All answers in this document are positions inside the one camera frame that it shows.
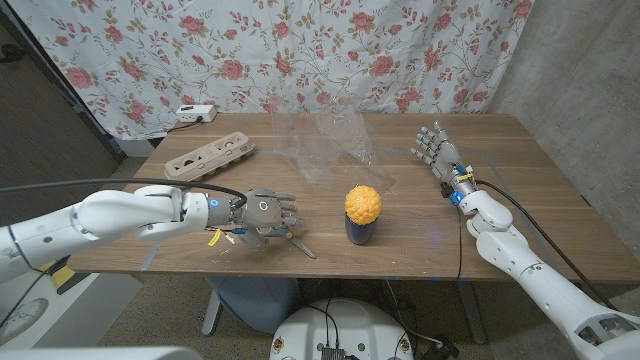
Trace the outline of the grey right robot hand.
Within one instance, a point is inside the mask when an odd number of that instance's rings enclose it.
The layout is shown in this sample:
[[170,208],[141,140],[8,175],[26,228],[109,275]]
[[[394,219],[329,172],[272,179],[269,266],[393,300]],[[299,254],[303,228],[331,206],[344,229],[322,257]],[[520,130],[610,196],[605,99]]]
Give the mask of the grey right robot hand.
[[416,135],[416,144],[417,148],[411,148],[410,152],[429,165],[441,182],[450,184],[464,174],[460,153],[438,120],[434,121],[432,129],[421,128]]

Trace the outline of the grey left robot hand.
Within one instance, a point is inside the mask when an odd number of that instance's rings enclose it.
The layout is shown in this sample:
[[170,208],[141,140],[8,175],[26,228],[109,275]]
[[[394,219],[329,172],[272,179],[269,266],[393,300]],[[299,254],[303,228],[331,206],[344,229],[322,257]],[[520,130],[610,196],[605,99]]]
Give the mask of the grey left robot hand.
[[246,203],[232,214],[232,222],[245,228],[239,238],[247,245],[259,246],[266,238],[259,229],[299,226],[302,221],[295,217],[295,196],[256,188],[245,194]]

